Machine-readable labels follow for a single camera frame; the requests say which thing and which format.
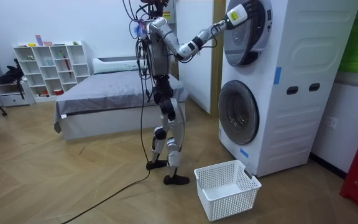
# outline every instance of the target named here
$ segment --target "pillow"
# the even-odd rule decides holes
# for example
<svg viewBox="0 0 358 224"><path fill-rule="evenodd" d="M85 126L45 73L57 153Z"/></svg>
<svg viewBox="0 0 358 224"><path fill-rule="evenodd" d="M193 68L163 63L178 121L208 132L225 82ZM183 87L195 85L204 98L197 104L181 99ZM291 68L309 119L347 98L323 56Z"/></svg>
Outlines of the pillow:
<svg viewBox="0 0 358 224"><path fill-rule="evenodd" d="M136 60L125 60L118 62L102 62L98 58L94 58L93 61L93 74L107 74L114 72L133 71L138 70ZM140 68L145 68L145 65L140 64Z"/></svg>

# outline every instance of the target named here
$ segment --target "plastic basket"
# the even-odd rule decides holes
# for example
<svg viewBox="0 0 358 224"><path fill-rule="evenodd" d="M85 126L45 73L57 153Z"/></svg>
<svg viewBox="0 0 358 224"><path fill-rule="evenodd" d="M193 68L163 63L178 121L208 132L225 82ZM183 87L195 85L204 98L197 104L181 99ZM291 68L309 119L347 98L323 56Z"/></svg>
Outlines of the plastic basket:
<svg viewBox="0 0 358 224"><path fill-rule="evenodd" d="M209 221L250 210L262 184L238 160L195 169L197 193Z"/></svg>

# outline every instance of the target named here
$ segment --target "black bag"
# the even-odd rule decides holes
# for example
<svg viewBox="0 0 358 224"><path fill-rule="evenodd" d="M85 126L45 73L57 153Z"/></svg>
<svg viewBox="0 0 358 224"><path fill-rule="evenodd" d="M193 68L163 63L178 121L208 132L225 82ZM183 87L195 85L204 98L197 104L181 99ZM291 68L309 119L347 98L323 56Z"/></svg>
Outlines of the black bag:
<svg viewBox="0 0 358 224"><path fill-rule="evenodd" d="M22 96L22 99L24 100L22 88L20 87L20 82L23 77L23 71L19 65L19 61L16 58L14 59L14 61L16 63L16 68L13 66L7 66L9 71L7 71L5 74L0 76L0 85L16 82L16 85L17 85L17 88L19 89L20 95Z"/></svg>

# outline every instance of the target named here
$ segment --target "cubby shelf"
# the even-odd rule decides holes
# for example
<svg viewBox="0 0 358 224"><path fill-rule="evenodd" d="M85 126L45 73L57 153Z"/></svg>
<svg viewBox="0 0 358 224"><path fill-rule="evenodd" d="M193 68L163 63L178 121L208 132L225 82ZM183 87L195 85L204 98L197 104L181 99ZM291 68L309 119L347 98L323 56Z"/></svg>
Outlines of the cubby shelf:
<svg viewBox="0 0 358 224"><path fill-rule="evenodd" d="M13 48L35 102L54 101L54 90L68 91L91 75L85 43L77 42L79 45ZM35 60L27 60L30 55ZM50 97L40 96L46 93Z"/></svg>

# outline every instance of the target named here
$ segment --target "power socket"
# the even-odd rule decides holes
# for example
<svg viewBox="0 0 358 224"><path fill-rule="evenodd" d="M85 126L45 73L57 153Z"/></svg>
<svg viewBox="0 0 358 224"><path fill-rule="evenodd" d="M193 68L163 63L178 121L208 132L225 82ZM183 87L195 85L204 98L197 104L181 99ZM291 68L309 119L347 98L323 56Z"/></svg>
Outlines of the power socket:
<svg viewBox="0 0 358 224"><path fill-rule="evenodd" d="M327 116L327 118L326 118L326 126L327 127L331 128L331 129L336 129L337 124L338 124L337 118Z"/></svg>

